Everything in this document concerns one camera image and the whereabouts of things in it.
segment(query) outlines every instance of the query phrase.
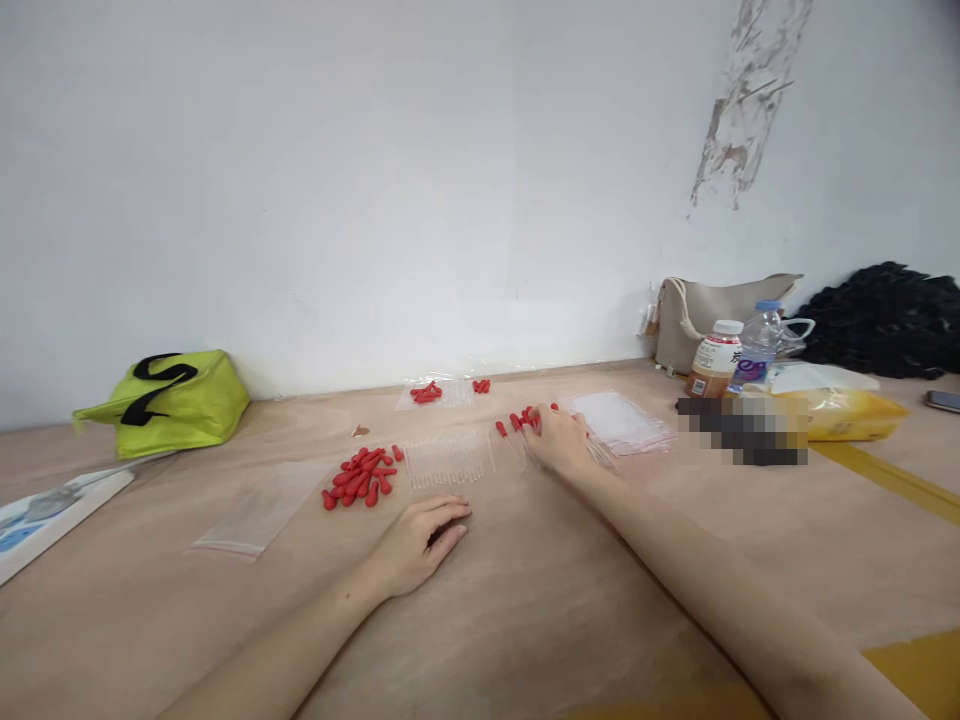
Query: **yellow plastic bag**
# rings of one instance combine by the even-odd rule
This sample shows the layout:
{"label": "yellow plastic bag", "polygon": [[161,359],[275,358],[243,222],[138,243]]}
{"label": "yellow plastic bag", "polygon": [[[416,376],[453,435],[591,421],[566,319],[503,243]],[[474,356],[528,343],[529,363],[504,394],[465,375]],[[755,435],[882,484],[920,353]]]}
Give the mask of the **yellow plastic bag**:
{"label": "yellow plastic bag", "polygon": [[170,353],[132,366],[109,402],[77,410],[73,422],[78,429],[83,420],[116,425],[117,455],[128,459],[220,445],[249,403],[223,350]]}
{"label": "yellow plastic bag", "polygon": [[893,400],[869,390],[817,388],[773,397],[807,401],[807,439],[812,442],[883,440],[910,414]]}

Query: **peeling paint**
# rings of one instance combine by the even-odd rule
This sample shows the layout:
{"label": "peeling paint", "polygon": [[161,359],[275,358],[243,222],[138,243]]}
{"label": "peeling paint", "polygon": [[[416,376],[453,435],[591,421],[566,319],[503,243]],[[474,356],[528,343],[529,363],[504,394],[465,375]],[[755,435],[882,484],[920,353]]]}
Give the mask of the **peeling paint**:
{"label": "peeling paint", "polygon": [[714,102],[690,193],[694,207],[709,191],[737,210],[740,193],[753,185],[812,7],[813,0],[740,0],[726,93]]}

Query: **white wall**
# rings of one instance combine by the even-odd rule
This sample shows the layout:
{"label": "white wall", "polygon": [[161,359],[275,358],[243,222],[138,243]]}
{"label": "white wall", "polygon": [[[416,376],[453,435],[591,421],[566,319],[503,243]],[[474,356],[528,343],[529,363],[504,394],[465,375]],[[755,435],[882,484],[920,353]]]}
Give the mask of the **white wall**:
{"label": "white wall", "polygon": [[665,274],[960,270],[955,4],[815,3],[756,184],[693,209],[735,12],[0,4],[0,429],[158,352],[325,392],[639,355]]}

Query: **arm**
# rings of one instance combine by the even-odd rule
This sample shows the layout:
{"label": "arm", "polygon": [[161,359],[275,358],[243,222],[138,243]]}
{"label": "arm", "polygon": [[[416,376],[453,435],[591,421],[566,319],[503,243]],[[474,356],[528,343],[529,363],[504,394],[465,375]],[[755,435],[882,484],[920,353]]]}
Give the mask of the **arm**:
{"label": "arm", "polygon": [[408,507],[359,566],[215,668],[160,720],[293,717],[360,623],[388,598],[420,587],[467,528],[451,526],[428,546],[431,535],[470,512],[452,495]]}
{"label": "arm", "polygon": [[541,405],[524,434],[540,461],[593,506],[723,647],[783,718],[922,718],[822,621],[775,592],[725,542],[595,465],[583,416]]}

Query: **bottle label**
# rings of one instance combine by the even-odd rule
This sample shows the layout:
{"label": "bottle label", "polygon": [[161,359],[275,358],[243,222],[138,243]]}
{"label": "bottle label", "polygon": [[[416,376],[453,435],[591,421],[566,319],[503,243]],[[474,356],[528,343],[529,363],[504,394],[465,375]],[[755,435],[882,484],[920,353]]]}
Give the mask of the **bottle label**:
{"label": "bottle label", "polygon": [[716,338],[712,335],[700,343],[693,367],[706,375],[731,375],[740,362],[740,340]]}
{"label": "bottle label", "polygon": [[734,382],[736,383],[762,383],[767,377],[767,368],[769,363],[766,360],[751,360],[744,358],[737,363],[737,371],[734,373]]}

